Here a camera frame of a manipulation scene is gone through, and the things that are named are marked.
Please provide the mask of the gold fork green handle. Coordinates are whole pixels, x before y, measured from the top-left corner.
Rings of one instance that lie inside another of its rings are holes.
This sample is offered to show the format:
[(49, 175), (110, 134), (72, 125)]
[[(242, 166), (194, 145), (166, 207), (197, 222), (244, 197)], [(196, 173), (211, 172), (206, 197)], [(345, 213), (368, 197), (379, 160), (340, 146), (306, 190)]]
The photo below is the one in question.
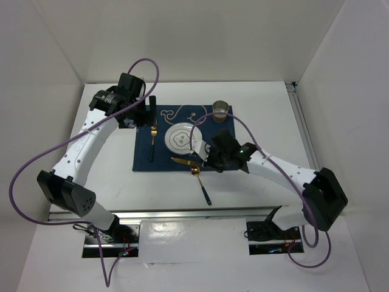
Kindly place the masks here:
[(149, 161), (153, 162), (154, 161), (154, 145), (155, 145), (155, 138), (157, 136), (157, 125), (153, 125), (151, 127), (151, 146), (150, 146), (150, 156), (149, 156)]

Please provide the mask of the gold spoon green handle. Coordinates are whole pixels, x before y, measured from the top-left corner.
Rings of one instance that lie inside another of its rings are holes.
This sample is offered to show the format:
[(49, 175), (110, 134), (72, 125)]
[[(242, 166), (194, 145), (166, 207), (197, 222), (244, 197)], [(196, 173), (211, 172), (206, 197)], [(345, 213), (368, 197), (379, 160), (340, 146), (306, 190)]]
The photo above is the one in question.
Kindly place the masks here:
[(202, 181), (200, 179), (200, 173), (201, 173), (200, 168), (199, 167), (191, 167), (190, 168), (190, 172), (191, 172), (191, 174), (193, 176), (197, 177), (199, 185), (200, 185), (201, 190), (202, 190), (202, 193), (204, 195), (204, 198), (205, 198), (207, 204), (209, 206), (211, 206), (212, 205), (212, 201), (211, 201), (211, 199), (210, 199), (210, 197), (209, 197), (209, 195), (208, 195), (208, 193), (207, 193), (207, 191), (206, 191), (206, 189), (205, 189), (205, 187), (204, 187), (204, 185), (203, 185), (203, 183), (202, 183)]

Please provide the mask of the gold knife green handle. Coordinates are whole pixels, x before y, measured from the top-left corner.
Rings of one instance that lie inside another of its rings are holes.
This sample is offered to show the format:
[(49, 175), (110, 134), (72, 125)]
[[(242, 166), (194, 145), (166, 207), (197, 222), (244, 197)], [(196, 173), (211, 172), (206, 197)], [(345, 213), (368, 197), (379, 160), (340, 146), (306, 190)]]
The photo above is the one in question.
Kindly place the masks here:
[(179, 164), (187, 165), (187, 166), (190, 166), (190, 167), (202, 167), (203, 166), (202, 162), (195, 162), (195, 161), (190, 161), (190, 160), (187, 160), (187, 159), (171, 157), (171, 160), (174, 161), (174, 162), (177, 162)]

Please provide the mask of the clear glass cup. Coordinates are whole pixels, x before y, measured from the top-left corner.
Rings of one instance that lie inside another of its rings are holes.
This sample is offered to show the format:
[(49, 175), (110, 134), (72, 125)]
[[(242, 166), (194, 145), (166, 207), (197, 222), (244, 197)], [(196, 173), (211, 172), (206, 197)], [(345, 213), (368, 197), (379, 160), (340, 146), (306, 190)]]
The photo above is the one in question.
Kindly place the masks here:
[(229, 111), (229, 104), (223, 100), (217, 100), (212, 105), (212, 118), (215, 122), (224, 122)]

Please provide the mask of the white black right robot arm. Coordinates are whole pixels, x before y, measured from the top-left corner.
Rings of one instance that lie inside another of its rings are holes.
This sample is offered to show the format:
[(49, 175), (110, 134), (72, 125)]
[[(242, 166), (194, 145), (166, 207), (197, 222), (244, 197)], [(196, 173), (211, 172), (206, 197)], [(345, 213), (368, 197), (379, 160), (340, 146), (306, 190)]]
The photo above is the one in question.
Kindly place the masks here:
[(242, 170), (269, 179), (296, 193), (300, 203), (280, 206), (272, 211), (265, 224), (266, 234), (280, 238), (286, 230), (310, 224), (328, 231), (342, 213), (348, 199), (335, 174), (327, 168), (312, 170), (297, 166), (256, 149), (252, 143), (210, 147), (204, 165), (221, 173), (226, 168)]

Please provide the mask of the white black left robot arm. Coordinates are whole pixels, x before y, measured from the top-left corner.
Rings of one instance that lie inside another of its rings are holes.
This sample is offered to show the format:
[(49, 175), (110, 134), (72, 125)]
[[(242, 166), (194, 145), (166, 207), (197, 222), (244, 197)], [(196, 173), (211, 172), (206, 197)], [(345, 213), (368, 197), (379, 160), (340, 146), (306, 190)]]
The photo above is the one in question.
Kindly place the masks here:
[(108, 137), (118, 128), (149, 127), (157, 124), (156, 96), (149, 104), (143, 98), (144, 88), (125, 89), (112, 86), (93, 96), (80, 137), (49, 172), (40, 171), (37, 182), (47, 200), (69, 211), (98, 229), (98, 235), (112, 243), (131, 228), (120, 224), (118, 216), (97, 202), (96, 194), (85, 187), (88, 174)]

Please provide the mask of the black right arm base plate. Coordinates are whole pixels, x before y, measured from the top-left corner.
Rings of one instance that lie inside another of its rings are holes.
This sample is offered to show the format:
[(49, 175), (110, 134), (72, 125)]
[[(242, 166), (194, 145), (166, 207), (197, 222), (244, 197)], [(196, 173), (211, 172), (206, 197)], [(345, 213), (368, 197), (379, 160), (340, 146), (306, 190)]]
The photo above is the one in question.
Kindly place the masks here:
[(299, 240), (300, 230), (297, 227), (286, 231), (281, 230), (272, 221), (248, 221), (247, 230), (244, 232), (245, 238), (255, 242), (269, 242), (272, 240)]

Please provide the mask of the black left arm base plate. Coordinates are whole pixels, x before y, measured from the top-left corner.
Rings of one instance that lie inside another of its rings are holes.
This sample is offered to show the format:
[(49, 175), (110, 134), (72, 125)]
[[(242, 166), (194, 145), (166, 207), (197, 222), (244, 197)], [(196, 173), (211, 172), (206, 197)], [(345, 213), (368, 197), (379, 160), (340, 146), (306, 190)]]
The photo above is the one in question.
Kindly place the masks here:
[[(97, 245), (97, 236), (91, 225), (81, 229), (85, 233), (84, 243), (86, 245)], [(125, 225), (124, 229), (118, 235), (110, 236), (101, 230), (97, 230), (101, 244), (104, 246), (130, 247), (139, 242), (139, 226)]]

